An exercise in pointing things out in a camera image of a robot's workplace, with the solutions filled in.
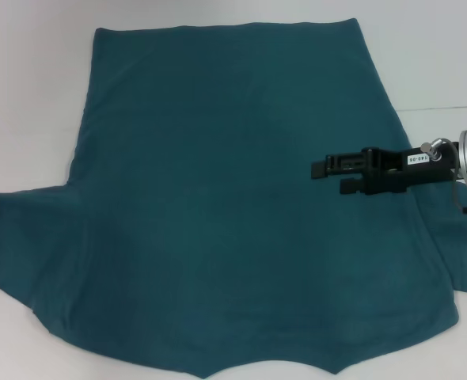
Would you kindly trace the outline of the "blue teal shirt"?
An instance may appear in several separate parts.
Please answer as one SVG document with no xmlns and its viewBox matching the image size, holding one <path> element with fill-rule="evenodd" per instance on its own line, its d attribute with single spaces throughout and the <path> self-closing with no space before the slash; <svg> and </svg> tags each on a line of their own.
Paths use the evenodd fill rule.
<svg viewBox="0 0 467 380">
<path fill-rule="evenodd" d="M 407 135 L 359 23 L 99 28 L 67 182 L 0 194 L 0 290 L 99 355 L 206 378 L 336 374 L 467 292 L 449 184 L 342 196 L 326 154 Z"/>
</svg>

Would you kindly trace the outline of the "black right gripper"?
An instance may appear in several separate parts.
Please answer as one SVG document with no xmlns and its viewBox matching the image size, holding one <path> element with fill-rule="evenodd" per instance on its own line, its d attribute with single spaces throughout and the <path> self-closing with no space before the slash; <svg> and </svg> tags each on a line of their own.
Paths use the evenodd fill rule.
<svg viewBox="0 0 467 380">
<path fill-rule="evenodd" d="M 362 179 L 340 181 L 341 195 L 402 193 L 412 186 L 453 180 L 454 171 L 460 166 L 456 158 L 458 143 L 445 142 L 437 148 L 437 152 L 440 159 L 433 161 L 420 148 L 400 151 L 366 148 L 363 150 L 366 158 L 364 170 L 362 154 L 327 155 L 324 161 L 311 164 L 311 178 L 322 179 L 363 171 Z"/>
</svg>

